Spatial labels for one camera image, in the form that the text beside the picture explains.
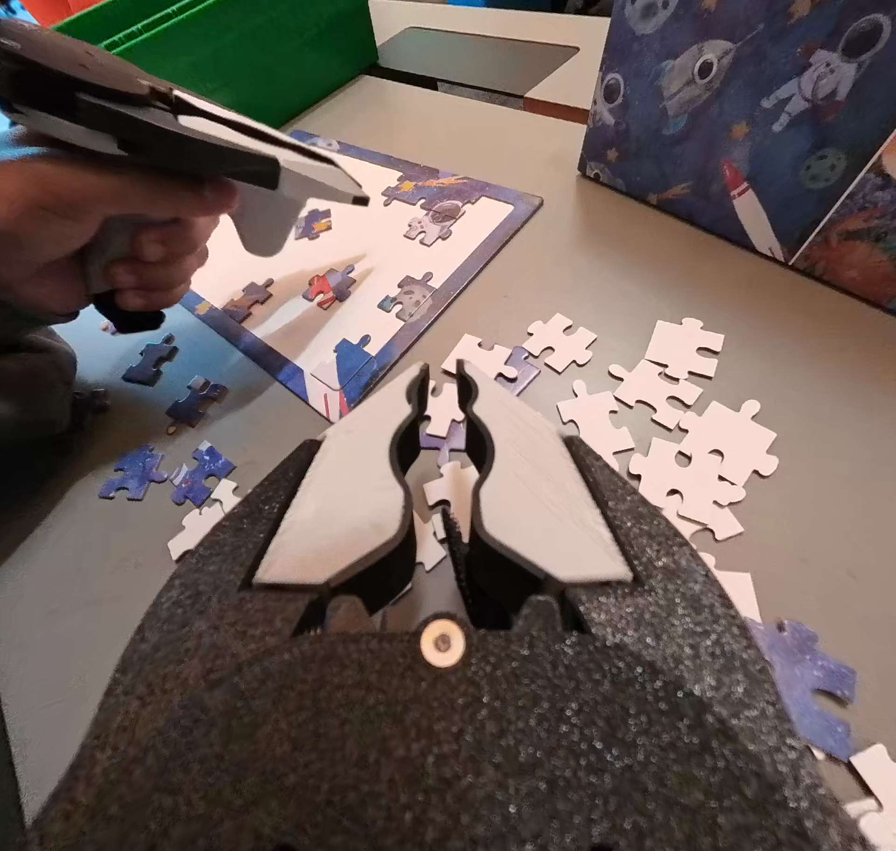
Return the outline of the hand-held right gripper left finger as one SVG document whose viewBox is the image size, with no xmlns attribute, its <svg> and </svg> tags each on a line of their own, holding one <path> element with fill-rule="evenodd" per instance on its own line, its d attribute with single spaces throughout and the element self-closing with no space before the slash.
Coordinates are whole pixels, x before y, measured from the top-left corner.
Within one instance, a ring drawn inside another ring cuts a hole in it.
<svg viewBox="0 0 896 851">
<path fill-rule="evenodd" d="M 420 454 L 429 372 L 409 366 L 323 434 L 253 586 L 355 596 L 370 613 L 409 586 L 417 539 L 406 476 Z"/>
</svg>

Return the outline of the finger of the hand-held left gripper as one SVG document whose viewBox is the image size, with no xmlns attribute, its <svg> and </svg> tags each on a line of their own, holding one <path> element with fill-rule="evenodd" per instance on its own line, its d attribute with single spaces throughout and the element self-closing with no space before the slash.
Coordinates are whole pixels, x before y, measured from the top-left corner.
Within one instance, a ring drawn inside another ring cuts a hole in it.
<svg viewBox="0 0 896 851">
<path fill-rule="evenodd" d="M 277 164 L 276 180 L 250 179 L 284 197 L 320 198 L 365 207 L 370 197 L 362 185 L 330 156 L 259 121 L 186 91 L 173 91 L 172 112 L 178 124 L 222 146 L 260 155 Z"/>
<path fill-rule="evenodd" d="M 317 182 L 291 181 L 277 190 L 244 182 L 235 185 L 234 227 L 242 246 L 250 254 L 269 258 L 281 251 L 293 233 Z"/>
</svg>

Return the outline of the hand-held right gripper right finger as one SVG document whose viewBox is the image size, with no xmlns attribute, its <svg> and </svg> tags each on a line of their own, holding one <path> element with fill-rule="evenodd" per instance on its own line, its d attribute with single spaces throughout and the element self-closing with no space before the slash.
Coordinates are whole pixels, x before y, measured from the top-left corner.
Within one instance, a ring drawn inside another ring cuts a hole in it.
<svg viewBox="0 0 896 851">
<path fill-rule="evenodd" d="M 528 600 L 629 584 L 633 571 L 564 438 L 470 360 L 455 367 L 476 470 L 457 579 L 471 621 L 508 628 Z"/>
</svg>

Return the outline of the blue space puzzle tray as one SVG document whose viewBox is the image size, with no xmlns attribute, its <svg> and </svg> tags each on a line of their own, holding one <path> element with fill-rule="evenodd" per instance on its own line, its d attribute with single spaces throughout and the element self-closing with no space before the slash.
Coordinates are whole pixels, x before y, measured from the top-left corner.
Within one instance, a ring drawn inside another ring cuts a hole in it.
<svg viewBox="0 0 896 851">
<path fill-rule="evenodd" d="M 542 207 L 532 194 L 469 175 L 403 160 L 297 129 L 293 137 L 326 152 L 359 180 L 369 195 L 366 207 L 313 198 L 311 208 L 330 208 L 332 229 L 317 240 L 290 235 L 276 255 L 247 252 L 232 221 L 221 220 L 209 243 L 206 266 L 193 281 L 181 307 L 258 365 L 277 383 L 329 421 L 346 415 L 427 331 L 505 244 Z M 461 175 L 488 183 L 485 194 L 465 207 L 447 240 L 426 247 L 403 237 L 422 207 L 395 202 L 384 206 L 382 191 L 402 174 L 413 181 Z M 308 281 L 328 268 L 355 265 L 351 296 L 323 310 L 302 298 Z M 435 292 L 426 314 L 409 323 L 377 309 L 394 295 L 406 274 L 434 274 Z M 223 305 L 250 282 L 272 278 L 273 296 L 253 309 L 243 324 Z"/>
</svg>

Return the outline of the pile of puzzle pieces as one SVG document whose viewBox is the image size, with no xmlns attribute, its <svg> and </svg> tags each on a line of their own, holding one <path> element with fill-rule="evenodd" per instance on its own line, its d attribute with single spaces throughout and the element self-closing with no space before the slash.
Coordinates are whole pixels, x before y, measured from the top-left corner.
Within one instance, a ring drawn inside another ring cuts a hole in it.
<svg viewBox="0 0 896 851">
<path fill-rule="evenodd" d="M 854 682 L 808 631 L 747 622 L 657 499 L 739 497 L 714 454 L 651 443 L 631 486 L 563 437 L 633 571 L 477 627 L 393 630 L 355 596 L 252 584 L 321 438 L 185 554 L 129 641 L 56 799 L 44 849 L 875 849 L 824 785 L 809 689 Z"/>
</svg>

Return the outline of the dark blue puzzle piece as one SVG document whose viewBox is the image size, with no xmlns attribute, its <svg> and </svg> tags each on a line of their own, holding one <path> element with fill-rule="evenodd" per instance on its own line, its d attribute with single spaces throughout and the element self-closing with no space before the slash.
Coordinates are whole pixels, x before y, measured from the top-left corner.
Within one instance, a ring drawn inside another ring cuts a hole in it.
<svg viewBox="0 0 896 851">
<path fill-rule="evenodd" d="M 129 365 L 121 380 L 134 385 L 154 387 L 162 377 L 162 368 L 178 354 L 175 335 L 168 333 L 154 343 L 146 344 L 140 351 L 140 362 Z"/>
<path fill-rule="evenodd" d="M 196 428 L 206 415 L 208 408 L 227 397 L 229 388 L 219 382 L 195 375 L 187 383 L 185 397 L 174 400 L 166 409 L 168 418 L 166 434 L 176 434 L 180 427 Z"/>
</svg>

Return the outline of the person's left forearm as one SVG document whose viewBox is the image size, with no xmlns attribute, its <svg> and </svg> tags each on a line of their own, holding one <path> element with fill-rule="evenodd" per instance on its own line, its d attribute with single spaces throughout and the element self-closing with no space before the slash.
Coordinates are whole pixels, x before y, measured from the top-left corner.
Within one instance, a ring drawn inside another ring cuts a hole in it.
<svg viewBox="0 0 896 851">
<path fill-rule="evenodd" d="M 1 447 L 54 437 L 73 413 L 77 358 L 55 326 L 73 320 L 1 303 Z"/>
</svg>

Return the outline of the black desk panel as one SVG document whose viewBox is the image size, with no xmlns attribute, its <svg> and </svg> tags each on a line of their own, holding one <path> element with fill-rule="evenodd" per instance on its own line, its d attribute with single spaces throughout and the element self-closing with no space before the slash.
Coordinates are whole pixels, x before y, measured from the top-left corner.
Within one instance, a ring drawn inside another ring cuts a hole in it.
<svg viewBox="0 0 896 851">
<path fill-rule="evenodd" d="M 447 83 L 523 97 L 578 52 L 558 43 L 409 27 L 378 47 L 367 74 L 433 90 Z"/>
</svg>

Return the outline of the person's left hand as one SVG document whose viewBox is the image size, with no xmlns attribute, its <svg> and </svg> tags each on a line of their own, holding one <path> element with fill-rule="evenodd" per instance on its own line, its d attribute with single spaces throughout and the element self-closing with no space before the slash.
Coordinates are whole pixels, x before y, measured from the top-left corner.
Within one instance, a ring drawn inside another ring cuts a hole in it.
<svg viewBox="0 0 896 851">
<path fill-rule="evenodd" d="M 238 204 L 228 180 L 178 177 L 129 165 L 41 155 L 1 167 L 2 300 L 66 317 L 91 302 L 82 248 L 107 220 L 145 217 L 126 257 L 106 266 L 130 311 L 174 306 L 206 263 L 207 242 Z"/>
</svg>

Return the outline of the blue orange star puzzle piece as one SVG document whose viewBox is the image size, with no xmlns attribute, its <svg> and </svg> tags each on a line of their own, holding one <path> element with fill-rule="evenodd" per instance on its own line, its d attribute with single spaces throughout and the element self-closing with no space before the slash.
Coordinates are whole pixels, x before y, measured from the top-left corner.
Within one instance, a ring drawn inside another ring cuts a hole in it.
<svg viewBox="0 0 896 851">
<path fill-rule="evenodd" d="M 241 295 L 228 300 L 222 311 L 233 321 L 243 324 L 252 316 L 254 308 L 263 306 L 273 296 L 274 280 L 267 278 L 261 283 L 250 282 L 242 288 Z"/>
</svg>

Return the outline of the orange comet puzzle piece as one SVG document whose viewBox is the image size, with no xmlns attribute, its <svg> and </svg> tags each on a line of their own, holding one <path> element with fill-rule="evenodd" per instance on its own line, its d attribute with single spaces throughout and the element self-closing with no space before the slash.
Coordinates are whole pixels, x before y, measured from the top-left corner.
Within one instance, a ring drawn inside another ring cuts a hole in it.
<svg viewBox="0 0 896 851">
<path fill-rule="evenodd" d="M 382 191 L 384 206 L 400 202 L 412 207 L 433 210 L 436 205 L 455 202 L 460 207 L 475 204 L 485 194 L 488 183 L 468 176 L 445 175 L 413 181 L 402 174 L 396 185 Z"/>
</svg>

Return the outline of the green plastic bin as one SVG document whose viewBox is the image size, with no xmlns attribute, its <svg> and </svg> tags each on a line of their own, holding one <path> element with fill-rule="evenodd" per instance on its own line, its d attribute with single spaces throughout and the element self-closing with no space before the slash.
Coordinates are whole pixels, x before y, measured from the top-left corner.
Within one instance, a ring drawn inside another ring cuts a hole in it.
<svg viewBox="0 0 896 851">
<path fill-rule="evenodd" d="M 56 29 L 273 128 L 377 61 L 368 0 L 106 0 Z"/>
</svg>

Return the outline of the illustrated puzzle box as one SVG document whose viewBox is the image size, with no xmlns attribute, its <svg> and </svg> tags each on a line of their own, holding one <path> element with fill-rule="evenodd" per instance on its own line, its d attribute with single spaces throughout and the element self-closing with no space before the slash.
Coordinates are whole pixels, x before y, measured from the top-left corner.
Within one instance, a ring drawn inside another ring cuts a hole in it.
<svg viewBox="0 0 896 851">
<path fill-rule="evenodd" d="M 895 0 L 615 0 L 578 170 L 894 312 Z"/>
</svg>

